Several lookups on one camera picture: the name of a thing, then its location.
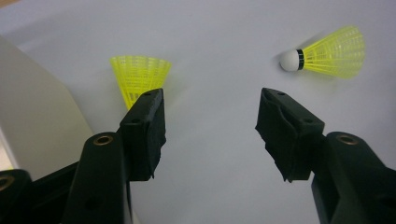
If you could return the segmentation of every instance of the black rubber band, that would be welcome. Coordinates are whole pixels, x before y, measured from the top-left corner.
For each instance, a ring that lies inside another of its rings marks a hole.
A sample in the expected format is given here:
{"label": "black rubber band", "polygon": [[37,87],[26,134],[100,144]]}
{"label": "black rubber band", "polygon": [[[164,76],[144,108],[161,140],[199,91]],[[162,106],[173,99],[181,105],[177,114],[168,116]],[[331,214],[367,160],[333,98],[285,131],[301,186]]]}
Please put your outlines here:
{"label": "black rubber band", "polygon": [[304,68],[304,53],[302,49],[297,49],[298,53],[298,70]]}

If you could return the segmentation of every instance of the metal screw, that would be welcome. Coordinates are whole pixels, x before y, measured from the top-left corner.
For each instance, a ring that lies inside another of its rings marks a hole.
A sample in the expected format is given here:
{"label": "metal screw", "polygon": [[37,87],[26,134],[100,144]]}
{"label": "metal screw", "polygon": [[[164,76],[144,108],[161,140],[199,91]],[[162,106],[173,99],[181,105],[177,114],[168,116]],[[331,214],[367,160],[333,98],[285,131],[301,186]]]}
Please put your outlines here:
{"label": "metal screw", "polygon": [[93,143],[97,146],[104,146],[113,141],[113,137],[110,135],[102,135],[97,137],[95,140],[93,140]]}

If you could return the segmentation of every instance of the black machine part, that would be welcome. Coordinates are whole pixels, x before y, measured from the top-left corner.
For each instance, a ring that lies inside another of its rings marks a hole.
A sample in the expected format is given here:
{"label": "black machine part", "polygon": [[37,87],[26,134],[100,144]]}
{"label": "black machine part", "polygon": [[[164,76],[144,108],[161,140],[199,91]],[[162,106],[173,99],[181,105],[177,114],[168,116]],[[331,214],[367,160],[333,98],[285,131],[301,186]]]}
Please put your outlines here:
{"label": "black machine part", "polygon": [[132,223],[129,183],[154,177],[165,141],[163,90],[145,92],[116,133],[86,141],[79,162],[34,182],[0,172],[0,224]]}
{"label": "black machine part", "polygon": [[350,133],[322,135],[324,122],[282,91],[262,89],[256,130],[284,179],[312,183],[320,223],[396,223],[396,171]]}

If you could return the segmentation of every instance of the black plastic bracket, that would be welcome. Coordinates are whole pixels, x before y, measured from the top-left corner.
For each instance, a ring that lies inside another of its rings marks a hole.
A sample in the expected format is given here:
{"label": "black plastic bracket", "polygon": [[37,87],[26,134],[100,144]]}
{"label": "black plastic bracket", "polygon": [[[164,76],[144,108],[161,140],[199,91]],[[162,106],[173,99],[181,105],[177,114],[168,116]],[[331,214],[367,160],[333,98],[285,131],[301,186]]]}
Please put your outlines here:
{"label": "black plastic bracket", "polygon": [[311,154],[323,129],[323,121],[286,93],[262,89],[256,130],[285,180],[309,178]]}

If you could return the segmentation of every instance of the shuttlecock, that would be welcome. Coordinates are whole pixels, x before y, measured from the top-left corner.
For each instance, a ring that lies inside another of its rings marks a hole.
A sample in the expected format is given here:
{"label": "shuttlecock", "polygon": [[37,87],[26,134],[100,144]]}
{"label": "shuttlecock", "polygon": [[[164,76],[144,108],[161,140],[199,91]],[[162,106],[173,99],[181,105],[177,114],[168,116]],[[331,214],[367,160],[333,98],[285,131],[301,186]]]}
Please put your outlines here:
{"label": "shuttlecock", "polygon": [[160,88],[172,66],[166,60],[129,55],[112,57],[110,63],[128,110],[141,94]]}
{"label": "shuttlecock", "polygon": [[311,70],[331,76],[351,78],[361,70],[364,40],[356,26],[346,26],[316,43],[282,54],[280,65],[286,71]]}

